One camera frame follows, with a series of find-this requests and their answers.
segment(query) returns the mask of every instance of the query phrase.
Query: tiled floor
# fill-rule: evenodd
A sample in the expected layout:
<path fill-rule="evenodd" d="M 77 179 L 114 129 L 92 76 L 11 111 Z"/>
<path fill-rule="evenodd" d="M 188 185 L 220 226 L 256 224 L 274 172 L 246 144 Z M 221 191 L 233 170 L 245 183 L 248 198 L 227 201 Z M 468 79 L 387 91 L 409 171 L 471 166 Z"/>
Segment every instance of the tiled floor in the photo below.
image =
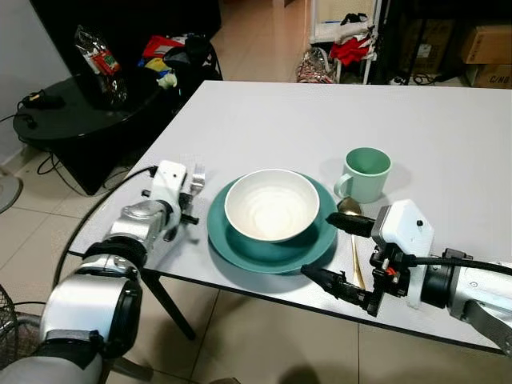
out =
<path fill-rule="evenodd" d="M 230 0 L 222 12 L 223 27 L 213 44 L 226 80 L 293 81 L 307 44 L 307 0 L 285 9 L 273 8 L 271 0 Z M 60 250 L 98 199 L 70 191 L 55 172 L 36 175 L 43 159 L 40 154 L 17 172 L 25 185 L 22 196 L 0 215 L 0 283 L 15 301 L 46 300 Z M 77 262 L 70 258 L 65 272 Z M 208 383 L 231 376 L 242 384 L 512 382 L 512 364 L 502 356 L 191 283 L 162 282 L 198 339 L 185 339 L 146 292 L 138 339 L 127 356 L 156 369 L 153 383 Z M 119 374 L 108 381 L 136 382 Z"/>

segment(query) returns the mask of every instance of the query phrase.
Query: spoon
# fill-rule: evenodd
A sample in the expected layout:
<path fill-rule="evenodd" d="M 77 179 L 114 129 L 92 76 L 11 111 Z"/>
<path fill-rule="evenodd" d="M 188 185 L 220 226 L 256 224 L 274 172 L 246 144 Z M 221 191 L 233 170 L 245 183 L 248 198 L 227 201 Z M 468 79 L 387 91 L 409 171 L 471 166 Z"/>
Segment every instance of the spoon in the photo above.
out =
<path fill-rule="evenodd" d="M 350 197 L 346 197 L 341 200 L 338 205 L 338 212 L 340 214 L 350 214 L 353 216 L 360 216 L 362 214 L 361 207 L 358 202 Z M 352 240 L 352 263 L 354 264 L 354 285 L 358 286 L 362 290 L 365 290 L 365 282 L 362 279 L 361 268 L 359 267 L 358 249 L 355 244 L 355 236 L 350 236 Z"/>

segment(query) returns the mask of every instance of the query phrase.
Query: teal saucer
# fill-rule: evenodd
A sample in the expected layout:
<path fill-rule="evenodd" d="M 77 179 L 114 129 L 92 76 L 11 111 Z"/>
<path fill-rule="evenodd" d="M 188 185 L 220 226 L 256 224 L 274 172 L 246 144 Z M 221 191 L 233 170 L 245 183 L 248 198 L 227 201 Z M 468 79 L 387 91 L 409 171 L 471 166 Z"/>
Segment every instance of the teal saucer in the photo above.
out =
<path fill-rule="evenodd" d="M 336 211 L 336 204 L 320 183 L 305 177 L 318 192 L 320 211 L 304 232 L 286 242 L 260 242 L 237 232 L 224 212 L 227 192 L 236 180 L 222 188 L 211 204 L 207 222 L 210 242 L 216 251 L 228 262 L 262 274 L 300 270 L 303 264 L 320 258 L 336 238 L 336 228 L 326 222 L 326 217 Z"/>

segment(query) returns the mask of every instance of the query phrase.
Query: black round table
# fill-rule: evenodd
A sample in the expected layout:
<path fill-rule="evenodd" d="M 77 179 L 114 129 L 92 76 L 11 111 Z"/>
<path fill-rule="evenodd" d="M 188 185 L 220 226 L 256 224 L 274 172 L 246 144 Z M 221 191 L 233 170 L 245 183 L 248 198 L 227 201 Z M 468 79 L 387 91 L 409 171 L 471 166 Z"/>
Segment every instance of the black round table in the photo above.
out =
<path fill-rule="evenodd" d="M 95 79 L 75 76 L 44 90 L 61 96 L 63 108 L 23 107 L 14 118 L 20 140 L 55 154 L 88 194 L 123 155 L 150 146 L 174 116 L 175 98 L 158 86 L 155 72 L 137 68 L 124 77 L 128 98 L 120 110 L 101 108 Z"/>

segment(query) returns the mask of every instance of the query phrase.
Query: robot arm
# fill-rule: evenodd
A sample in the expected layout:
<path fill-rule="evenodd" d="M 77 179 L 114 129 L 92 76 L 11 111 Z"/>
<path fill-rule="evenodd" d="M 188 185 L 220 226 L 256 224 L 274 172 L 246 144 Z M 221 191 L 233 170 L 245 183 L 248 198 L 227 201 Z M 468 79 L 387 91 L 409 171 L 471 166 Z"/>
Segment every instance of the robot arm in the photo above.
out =
<path fill-rule="evenodd" d="M 140 270 L 154 242 L 171 241 L 180 222 L 197 224 L 184 210 L 192 196 L 181 192 L 186 168 L 162 162 L 148 200 L 122 209 L 101 242 L 52 291 L 34 356 L 0 373 L 0 383 L 97 383 L 103 361 L 124 355 L 137 337 L 142 301 Z"/>
<path fill-rule="evenodd" d="M 428 258 L 434 230 L 411 200 L 381 208 L 376 220 L 336 213 L 327 221 L 349 234 L 371 236 L 377 244 L 370 257 L 371 292 L 348 283 L 344 272 L 303 266 L 301 271 L 327 293 L 375 317 L 384 294 L 406 296 L 413 308 L 420 302 L 446 307 L 512 358 L 512 265 L 473 262 L 452 249 L 442 258 Z"/>

